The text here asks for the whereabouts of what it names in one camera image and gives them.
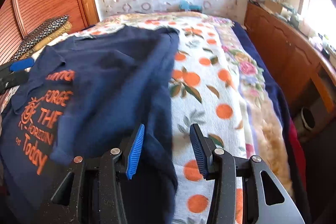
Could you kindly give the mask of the navy printed t-shirt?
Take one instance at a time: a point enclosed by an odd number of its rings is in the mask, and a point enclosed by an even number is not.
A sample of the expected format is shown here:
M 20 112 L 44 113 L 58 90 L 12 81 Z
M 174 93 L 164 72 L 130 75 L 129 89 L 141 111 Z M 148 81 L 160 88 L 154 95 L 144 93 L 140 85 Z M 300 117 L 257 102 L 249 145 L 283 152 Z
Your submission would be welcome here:
M 179 32 L 123 26 L 44 48 L 3 111 L 1 223 L 29 223 L 54 177 L 145 127 L 135 175 L 122 184 L 129 223 L 171 223 L 178 187 L 168 90 Z

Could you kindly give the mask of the patterned navy pillow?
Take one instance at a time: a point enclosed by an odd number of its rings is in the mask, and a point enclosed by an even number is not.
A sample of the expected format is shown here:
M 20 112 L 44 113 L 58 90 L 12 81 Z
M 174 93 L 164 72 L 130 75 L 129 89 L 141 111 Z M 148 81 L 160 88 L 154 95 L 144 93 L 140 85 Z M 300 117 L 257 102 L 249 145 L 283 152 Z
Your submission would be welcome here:
M 10 58 L 10 61 L 18 61 L 16 60 L 16 58 L 20 50 L 27 51 L 29 49 L 29 46 L 32 47 L 34 44 L 42 40 L 42 38 L 56 31 L 65 22 L 68 22 L 69 18 L 70 18 L 69 15 L 63 15 L 63 16 L 57 16 L 54 18 L 49 18 L 46 21 L 44 21 L 40 26 L 35 28 L 24 38 L 24 40 L 21 42 L 20 46 L 18 47 L 17 51 Z

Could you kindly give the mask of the yellow folded blanket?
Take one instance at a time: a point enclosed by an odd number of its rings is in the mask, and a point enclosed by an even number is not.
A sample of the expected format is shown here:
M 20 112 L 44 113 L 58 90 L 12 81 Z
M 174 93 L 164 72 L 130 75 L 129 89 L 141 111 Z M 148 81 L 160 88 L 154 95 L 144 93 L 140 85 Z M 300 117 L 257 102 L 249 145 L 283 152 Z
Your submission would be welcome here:
M 70 31 L 71 28 L 72 28 L 72 24 L 69 21 L 65 22 L 60 28 L 58 28 L 56 31 L 52 32 L 51 34 L 47 35 L 46 37 L 42 38 L 42 40 L 34 44 L 32 47 L 29 46 L 29 49 L 27 51 L 20 50 L 19 53 L 17 54 L 16 60 L 22 60 L 22 59 L 31 57 L 35 52 L 41 50 L 49 42 L 52 42 L 56 38 Z

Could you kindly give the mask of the orange-print bed sheet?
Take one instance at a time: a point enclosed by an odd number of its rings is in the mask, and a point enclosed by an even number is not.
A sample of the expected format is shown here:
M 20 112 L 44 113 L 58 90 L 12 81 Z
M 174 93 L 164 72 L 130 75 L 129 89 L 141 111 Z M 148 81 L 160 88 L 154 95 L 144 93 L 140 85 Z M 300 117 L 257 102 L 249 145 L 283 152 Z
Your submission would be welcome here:
M 77 156 L 101 156 L 140 123 L 136 173 L 121 183 L 129 223 L 204 223 L 213 183 L 189 139 L 196 123 L 239 147 L 239 77 L 201 18 L 111 19 L 43 47 L 3 111 L 1 223 L 30 223 Z

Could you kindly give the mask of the floral fleece blanket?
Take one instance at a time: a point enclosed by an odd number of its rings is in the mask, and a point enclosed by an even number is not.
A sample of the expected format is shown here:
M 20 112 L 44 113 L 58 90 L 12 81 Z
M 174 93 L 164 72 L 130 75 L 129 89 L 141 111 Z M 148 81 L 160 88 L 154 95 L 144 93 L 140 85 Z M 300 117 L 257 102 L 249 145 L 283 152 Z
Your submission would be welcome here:
M 101 25 L 107 32 L 123 25 L 179 31 L 169 82 L 179 194 L 208 196 L 212 192 L 212 183 L 204 181 L 197 170 L 189 139 L 194 123 L 217 147 L 234 156 L 261 156 L 292 192 L 282 125 L 265 89 L 264 71 L 243 49 L 232 30 L 234 22 L 197 12 L 171 12 L 115 15 Z

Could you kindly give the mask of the small waste bin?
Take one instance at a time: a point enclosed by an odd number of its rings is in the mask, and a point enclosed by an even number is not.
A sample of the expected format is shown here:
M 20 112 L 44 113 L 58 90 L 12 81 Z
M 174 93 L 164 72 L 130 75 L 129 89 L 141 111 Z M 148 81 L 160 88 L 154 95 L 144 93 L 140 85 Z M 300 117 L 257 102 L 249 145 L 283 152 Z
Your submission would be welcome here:
M 294 119 L 298 134 L 310 132 L 315 128 L 315 119 L 309 108 L 303 107 Z

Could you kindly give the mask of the wooden side cabinet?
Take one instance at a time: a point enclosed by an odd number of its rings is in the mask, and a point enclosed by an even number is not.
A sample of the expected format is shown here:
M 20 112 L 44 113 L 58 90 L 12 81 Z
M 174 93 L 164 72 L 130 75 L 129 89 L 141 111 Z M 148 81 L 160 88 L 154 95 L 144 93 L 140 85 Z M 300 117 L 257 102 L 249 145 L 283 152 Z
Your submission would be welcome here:
M 244 26 L 271 76 L 279 84 L 292 117 L 317 99 L 315 134 L 335 121 L 335 69 L 309 40 L 260 6 L 249 2 Z

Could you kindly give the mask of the blue toy on bed end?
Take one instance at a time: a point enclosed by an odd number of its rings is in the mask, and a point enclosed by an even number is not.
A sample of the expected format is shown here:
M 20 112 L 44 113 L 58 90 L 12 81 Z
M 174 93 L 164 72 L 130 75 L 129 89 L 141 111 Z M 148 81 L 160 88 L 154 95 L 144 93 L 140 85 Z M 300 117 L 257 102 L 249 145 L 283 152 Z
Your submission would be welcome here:
M 178 6 L 179 11 L 193 11 L 202 13 L 202 6 L 190 4 L 187 1 L 180 1 Z

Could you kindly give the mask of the cardboard box on cabinet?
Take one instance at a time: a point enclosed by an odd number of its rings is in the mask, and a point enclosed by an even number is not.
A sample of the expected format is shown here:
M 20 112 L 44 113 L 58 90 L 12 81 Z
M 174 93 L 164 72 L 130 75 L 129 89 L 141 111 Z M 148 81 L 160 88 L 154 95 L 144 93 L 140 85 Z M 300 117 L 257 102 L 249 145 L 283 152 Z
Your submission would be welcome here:
M 272 1 L 272 0 L 265 0 L 264 6 L 272 11 L 273 13 L 281 14 L 282 12 L 282 5 L 278 2 Z

